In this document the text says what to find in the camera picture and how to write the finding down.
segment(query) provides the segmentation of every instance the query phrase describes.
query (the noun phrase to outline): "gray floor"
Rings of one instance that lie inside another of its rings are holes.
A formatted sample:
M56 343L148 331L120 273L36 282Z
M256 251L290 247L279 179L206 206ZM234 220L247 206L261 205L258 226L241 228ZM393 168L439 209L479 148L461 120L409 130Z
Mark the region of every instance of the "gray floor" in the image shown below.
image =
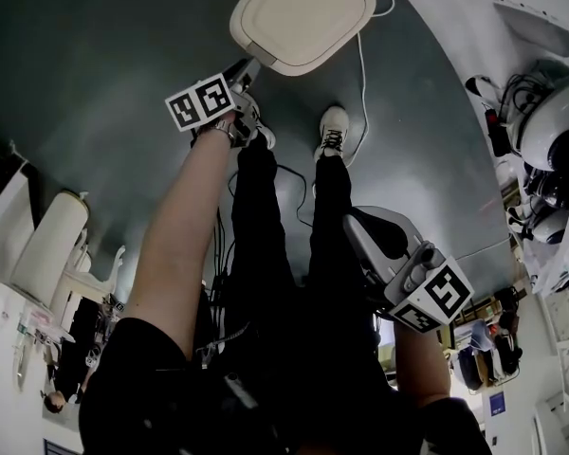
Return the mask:
M143 232L189 151L164 99L244 56L229 36L238 0L0 0L0 139L65 187L90 191L93 271L127 245L119 296L132 284ZM362 31L372 131L350 169L357 205L407 214L426 239L457 258L505 240L507 229L486 144L442 49L406 0ZM252 89L278 138L280 163L314 179L322 111L362 132L356 41L316 71L265 70ZM230 170L235 170L232 157ZM307 270L309 233L295 218L302 181L277 177L287 251ZM222 209L231 201L224 191ZM308 190L302 218L311 222ZM227 221L228 244L231 241ZM211 261L206 276L212 276ZM507 286L507 245L460 261L477 297Z

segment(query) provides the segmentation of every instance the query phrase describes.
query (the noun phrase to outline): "hand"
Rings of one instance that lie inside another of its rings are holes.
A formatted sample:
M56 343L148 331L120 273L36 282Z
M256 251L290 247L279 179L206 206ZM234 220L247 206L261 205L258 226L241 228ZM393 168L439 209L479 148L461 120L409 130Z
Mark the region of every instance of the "hand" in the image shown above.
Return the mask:
M225 113L224 115L222 115L221 117L218 118L219 119L223 119L225 121L227 121L228 123L232 124L234 122L234 120L236 119L236 112L234 110L230 110L227 113Z

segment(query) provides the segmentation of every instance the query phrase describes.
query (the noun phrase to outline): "forearm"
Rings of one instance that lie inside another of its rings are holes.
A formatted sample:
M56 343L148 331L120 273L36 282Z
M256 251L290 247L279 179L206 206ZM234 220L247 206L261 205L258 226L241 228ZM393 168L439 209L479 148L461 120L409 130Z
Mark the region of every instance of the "forearm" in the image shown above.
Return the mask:
M196 141L145 234L127 304L127 317L160 328L188 358L229 149L220 131Z
M395 322L395 340L400 390L410 395L420 408L449 397L449 367L436 333L418 334Z
M88 371L86 372L86 377L84 378L83 384L80 386L80 389L82 392L86 392L86 387L88 386L88 381L94 372L95 372L95 368L88 368Z

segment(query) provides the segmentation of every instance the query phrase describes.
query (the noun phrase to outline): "leg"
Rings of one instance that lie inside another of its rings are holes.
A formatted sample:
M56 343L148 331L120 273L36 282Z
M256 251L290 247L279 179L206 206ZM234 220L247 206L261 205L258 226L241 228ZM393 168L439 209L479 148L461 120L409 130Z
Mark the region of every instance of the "leg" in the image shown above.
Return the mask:
M238 155L232 208L236 245L228 285L229 321L226 323L232 329L240 329L250 320L257 326L269 324L283 310L286 293L295 288L274 188L277 164L270 150L275 137L261 121L257 103L251 96L248 98L257 129L256 138Z
M348 133L345 111L332 107L322 117L322 144L316 159L316 207L310 245L309 284L316 300L344 309L358 303L363 275L343 231L343 215L352 207L350 176L341 158Z
M352 207L351 183L341 158L348 118L330 108L321 121L317 150L316 207L310 245L308 308L304 322L302 366L291 377L298 383L302 432L315 433L340 446L368 440L379 431L378 412L390 388L374 356L373 315L363 298L363 273L343 230ZM356 413L358 427L350 423Z
M222 369L241 374L259 393L266 392L267 380L280 370L283 348L276 346L286 343L284 326L295 291L274 188L276 170L261 134L238 155L232 208L236 245L224 289L226 334L247 324L248 329L226 345Z

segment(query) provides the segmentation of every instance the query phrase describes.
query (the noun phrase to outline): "shoe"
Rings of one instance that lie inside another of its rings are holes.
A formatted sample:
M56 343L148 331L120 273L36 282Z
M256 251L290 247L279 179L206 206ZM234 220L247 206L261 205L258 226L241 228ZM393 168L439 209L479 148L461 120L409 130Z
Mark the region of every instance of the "shoe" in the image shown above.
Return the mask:
M249 93L244 93L242 96L250 101L251 113L255 120L255 129L251 132L250 139L254 140L257 137L257 134L261 133L266 138L267 149L272 150L274 145L276 145L276 136L274 135L274 132L272 132L266 124L262 122L257 101Z
M350 119L346 111L339 106L331 106L321 119L321 145L314 153L314 160L324 156L343 156L343 143L348 137Z

